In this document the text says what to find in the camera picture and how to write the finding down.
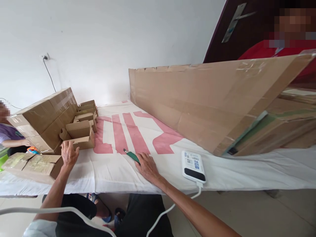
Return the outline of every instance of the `white wall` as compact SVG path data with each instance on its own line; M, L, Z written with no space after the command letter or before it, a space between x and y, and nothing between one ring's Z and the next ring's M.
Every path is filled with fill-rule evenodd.
M128 99L128 68L202 63L224 3L1 1L0 97L24 108L52 94L48 52L56 90L71 86L78 103Z

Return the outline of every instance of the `hand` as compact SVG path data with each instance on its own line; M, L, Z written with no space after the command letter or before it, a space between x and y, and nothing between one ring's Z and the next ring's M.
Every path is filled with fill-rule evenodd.
M141 164L139 165L139 163L135 161L135 165L139 173L141 173L141 175L144 176L144 178L147 179L149 182L151 182L154 185L157 185L157 182L159 182L162 176L159 174L157 170L154 159L144 152L136 154L136 156Z
M64 141L62 143L62 157L64 166L73 167L78 160L79 147L76 150L73 149L72 141Z
M24 146L33 146L32 143L30 143L28 140L26 139L23 139L21 140L21 145L24 145Z

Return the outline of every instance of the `forearm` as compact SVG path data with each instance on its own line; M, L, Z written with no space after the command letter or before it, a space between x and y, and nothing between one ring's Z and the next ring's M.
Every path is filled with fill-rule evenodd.
M23 140L4 140L2 142L2 145L4 147L10 148L10 147L18 147L18 146L22 146L22 141Z
M62 166L58 177L56 178L53 186L51 187L49 193L47 194L40 208L61 207L65 187L71 170L72 166ZM58 215L59 213L37 214L34 218L34 221L38 219L57 221Z
M202 237L240 236L200 204L172 186L165 178L160 177L154 184L174 201Z

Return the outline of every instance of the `white charging cable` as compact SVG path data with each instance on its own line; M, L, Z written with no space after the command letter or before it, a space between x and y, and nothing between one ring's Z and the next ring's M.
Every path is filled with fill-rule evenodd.
M200 196L200 194L201 194L201 190L202 190L202 188L203 188L203 184L200 183L200 182L197 182L197 186L198 186L198 193L197 193L196 195L194 195L193 197L191 197L192 199L195 199L196 197ZM150 234L150 233L153 231L153 229L156 227L156 225L158 224L160 218L161 218L164 214L167 214L168 212L170 212L174 207L175 207L175 204L173 204L168 210L162 212L162 213L158 216L158 218L157 218L156 222L154 223L154 225L153 225L153 226L150 228L150 230L147 232L146 237L149 237L149 234Z
M197 182L197 186L198 186L198 193L196 195L194 195L193 197L191 197L192 199L198 197L201 194L201 189L203 188L203 184L200 182ZM153 229L156 227L156 225L158 224L160 218L170 212L173 208L175 207L175 204L173 204L168 210L162 212L156 222L154 223L154 225L150 228L150 230L147 232L146 237L149 236L149 234L153 231ZM7 209L2 209L0 210L0 215L4 215L4 214L8 214L8 213L36 213L36 214L47 214L47 213L60 213L60 212L74 212L76 213L87 225L105 231L107 233L109 233L112 237L116 237L116 235L114 234L114 232L109 229L108 227L105 226L100 226L97 225L95 223L93 223L88 217L86 217L84 214L82 214L77 208L74 207L59 207L59 208L26 208L26 207L13 207L13 208L7 208Z
M76 213L87 225L108 232L112 237L116 237L114 232L105 226L100 226L95 223L93 223L88 217L86 217L84 214L82 214L77 208L74 207L59 207L59 208L25 208L25 207L13 207L13 208L7 208L0 210L0 215L7 214L7 213L14 213L14 212L20 212L20 213L37 213L37 214L47 214L47 213L59 213L59 212L74 212Z

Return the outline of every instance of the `door handle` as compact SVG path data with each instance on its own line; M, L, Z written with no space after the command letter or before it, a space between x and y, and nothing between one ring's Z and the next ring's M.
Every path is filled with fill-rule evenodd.
M257 12L252 12L252 13L248 13L248 14L245 14L245 15L241 15L243 13L243 10L246 7L246 4L247 3L243 3L243 4L240 4L240 5L237 6L237 9L236 9L235 14L233 16L233 19L231 20L231 22L230 22L230 24L229 24L229 26L227 28L227 31L226 31L226 33L224 35L222 43L226 43L226 42L229 41L230 36L233 33L233 31L234 31L234 29L235 29L235 27L237 25L238 20L246 18L246 17L249 17L249 16L252 16L252 15L257 13Z

